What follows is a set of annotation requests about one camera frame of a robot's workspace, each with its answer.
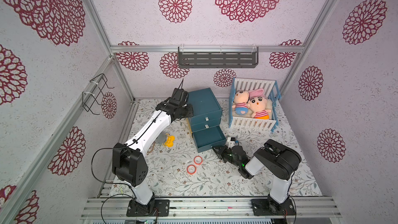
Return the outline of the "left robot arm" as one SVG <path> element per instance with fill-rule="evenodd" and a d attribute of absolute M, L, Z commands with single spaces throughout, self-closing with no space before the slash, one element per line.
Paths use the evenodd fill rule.
<path fill-rule="evenodd" d="M 131 187 L 135 201 L 148 205 L 153 198 L 146 176 L 146 154 L 158 136 L 175 120 L 191 118 L 193 106 L 185 101 L 159 103 L 146 124 L 128 141 L 113 148 L 112 171 L 116 177 Z"/>

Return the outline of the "teal bottom drawer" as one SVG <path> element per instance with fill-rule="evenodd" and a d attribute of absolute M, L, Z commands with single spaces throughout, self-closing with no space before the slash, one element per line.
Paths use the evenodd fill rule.
<path fill-rule="evenodd" d="M 192 135 L 198 153 L 210 150 L 213 146 L 223 146 L 227 140 L 219 126 L 193 132 Z"/>

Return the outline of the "red tape roll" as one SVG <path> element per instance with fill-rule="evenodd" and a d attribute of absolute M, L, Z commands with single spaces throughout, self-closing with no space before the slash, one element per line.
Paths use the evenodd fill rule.
<path fill-rule="evenodd" d="M 197 172 L 197 167 L 193 164 L 187 166 L 187 173 L 189 175 L 194 175 Z"/>
<path fill-rule="evenodd" d="M 201 156 L 196 156 L 194 157 L 193 162 L 195 163 L 195 165 L 199 166 L 203 163 L 203 158 Z"/>

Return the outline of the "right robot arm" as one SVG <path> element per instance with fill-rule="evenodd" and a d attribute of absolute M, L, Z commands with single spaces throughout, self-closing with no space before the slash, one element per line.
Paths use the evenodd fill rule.
<path fill-rule="evenodd" d="M 276 204 L 284 204 L 289 197 L 292 177 L 299 168 L 302 158 L 295 150 L 269 139 L 249 158 L 240 145 L 213 146 L 212 150 L 224 163 L 238 168 L 240 175 L 251 179 L 267 168 L 273 174 L 272 187 L 268 197 Z"/>

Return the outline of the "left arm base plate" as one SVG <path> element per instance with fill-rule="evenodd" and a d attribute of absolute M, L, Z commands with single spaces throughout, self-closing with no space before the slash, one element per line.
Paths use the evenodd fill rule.
<path fill-rule="evenodd" d="M 127 217 L 167 217 L 170 210 L 170 200 L 152 199 L 147 205 L 142 205 L 135 200 L 129 202 Z"/>

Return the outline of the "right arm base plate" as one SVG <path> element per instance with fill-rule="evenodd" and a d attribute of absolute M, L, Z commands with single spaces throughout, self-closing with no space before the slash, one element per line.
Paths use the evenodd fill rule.
<path fill-rule="evenodd" d="M 295 216 L 296 209 L 288 198 L 283 203 L 277 203 L 272 198 L 252 199 L 251 207 L 255 216 Z"/>

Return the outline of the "teal drawer cabinet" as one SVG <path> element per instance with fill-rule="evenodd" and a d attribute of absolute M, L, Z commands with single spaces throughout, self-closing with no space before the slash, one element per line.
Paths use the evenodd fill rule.
<path fill-rule="evenodd" d="M 188 118 L 192 132 L 220 125 L 222 108 L 210 88 L 189 92 L 188 103 L 193 107 L 193 116 Z"/>

